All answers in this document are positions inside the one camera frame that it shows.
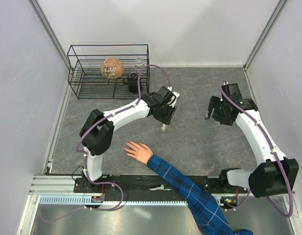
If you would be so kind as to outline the clear nail polish bottle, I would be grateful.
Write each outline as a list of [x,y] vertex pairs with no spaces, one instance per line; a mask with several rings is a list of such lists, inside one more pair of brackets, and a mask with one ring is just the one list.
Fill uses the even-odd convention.
[[161,130],[162,130],[162,131],[166,131],[166,130],[167,130],[167,128],[168,128],[168,125],[163,124],[163,125],[162,125],[162,127],[161,127]]

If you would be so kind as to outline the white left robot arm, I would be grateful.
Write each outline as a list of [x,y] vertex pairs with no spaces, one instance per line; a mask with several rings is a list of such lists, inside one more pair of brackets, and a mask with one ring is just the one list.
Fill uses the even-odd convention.
[[176,102],[180,97],[172,87],[161,87],[158,92],[140,95],[133,102],[120,108],[102,112],[93,110],[80,131],[77,151],[84,153],[84,183],[90,192],[101,189],[103,154],[109,149],[116,130],[141,118],[152,116],[162,123],[165,131],[177,109]]

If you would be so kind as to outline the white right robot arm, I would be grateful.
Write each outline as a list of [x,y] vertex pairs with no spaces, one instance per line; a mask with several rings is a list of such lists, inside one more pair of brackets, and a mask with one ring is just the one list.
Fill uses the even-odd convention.
[[212,96],[206,119],[213,118],[223,125],[242,130],[256,158],[253,171],[228,168],[221,171],[218,180],[222,192],[231,192],[236,186],[249,189],[256,198],[290,194],[299,171],[295,159],[289,159],[277,147],[266,130],[258,107],[251,98],[243,98],[236,83],[221,81],[221,97]]

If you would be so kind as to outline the blue plaid sleeve forearm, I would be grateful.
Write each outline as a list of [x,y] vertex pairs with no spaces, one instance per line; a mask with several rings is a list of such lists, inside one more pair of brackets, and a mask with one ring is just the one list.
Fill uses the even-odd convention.
[[166,180],[186,200],[199,229],[205,235],[251,235],[249,230],[233,231],[215,198],[200,189],[192,180],[157,155],[152,155],[147,166]]

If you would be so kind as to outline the person's hand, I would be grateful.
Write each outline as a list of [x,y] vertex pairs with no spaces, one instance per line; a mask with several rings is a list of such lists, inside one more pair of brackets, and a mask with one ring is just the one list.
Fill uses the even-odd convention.
[[135,160],[147,164],[148,160],[153,156],[152,150],[143,143],[136,143],[129,141],[126,143],[127,147],[124,148],[126,155],[134,158]]

